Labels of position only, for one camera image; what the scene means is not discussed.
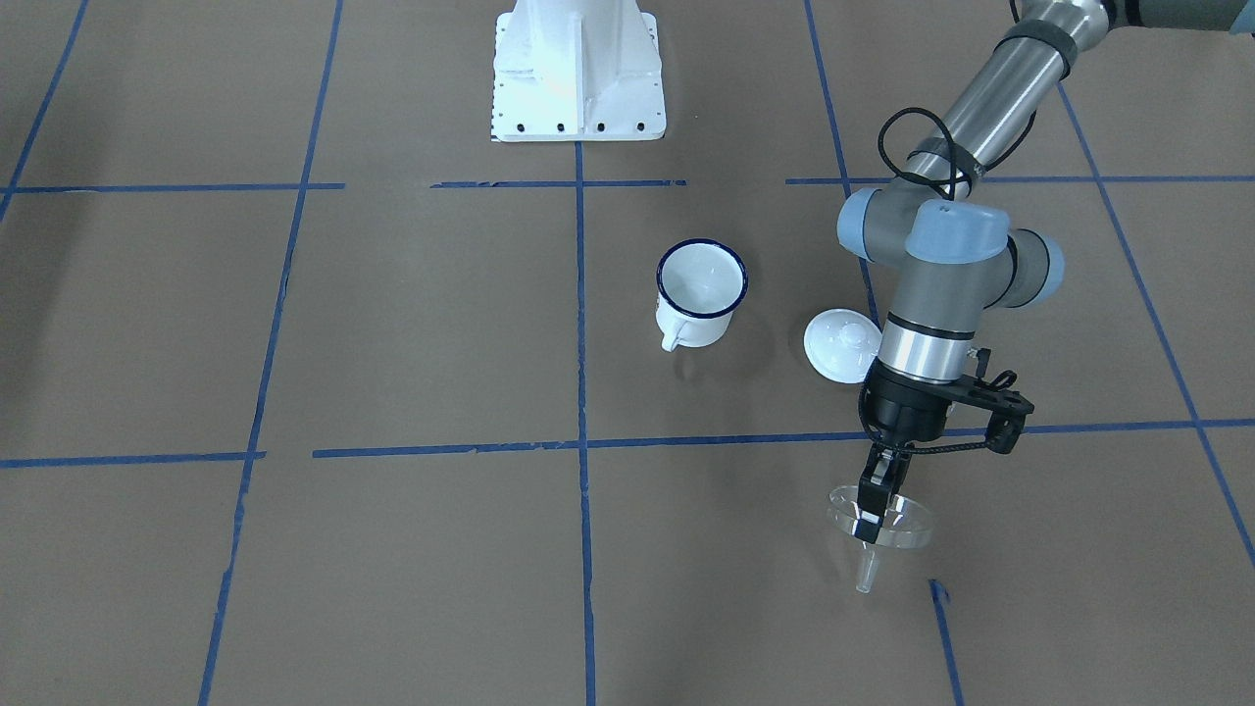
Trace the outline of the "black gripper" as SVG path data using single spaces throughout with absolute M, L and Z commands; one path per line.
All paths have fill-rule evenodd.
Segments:
M 912 456 L 989 450 L 1010 453 L 1035 408 L 1013 387 L 1012 370 L 986 379 L 991 350 L 974 349 L 976 375 L 932 382 L 906 377 L 875 361 L 862 382 L 858 419 L 873 446 L 858 478 L 858 509 L 853 535 L 867 544 L 878 542 L 890 502 L 899 495 Z M 979 408 L 986 413 L 981 441 L 935 445 L 946 429 L 951 408 Z

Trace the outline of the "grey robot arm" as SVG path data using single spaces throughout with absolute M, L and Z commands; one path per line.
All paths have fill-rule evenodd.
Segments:
M 985 379 L 973 340 L 986 308 L 1049 298 L 1065 272 L 1060 247 L 973 204 L 976 183 L 1027 138 L 1047 93 L 1081 53 L 1116 28 L 1250 34 L 1250 1 L 1019 1 L 1014 23 L 945 117 L 887 187 L 850 196 L 837 233 L 850 253 L 899 272 L 881 344 L 863 374 L 858 416 L 871 443 L 858 479 L 852 535 L 875 544 L 910 461 L 937 445 L 954 408 L 989 415 L 980 448 L 1009 453 L 1032 413 L 1013 372 Z

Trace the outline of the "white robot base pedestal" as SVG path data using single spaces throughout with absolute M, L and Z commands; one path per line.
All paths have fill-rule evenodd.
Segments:
M 665 135 L 658 20 L 636 1 L 517 1 L 493 38 L 492 140 Z

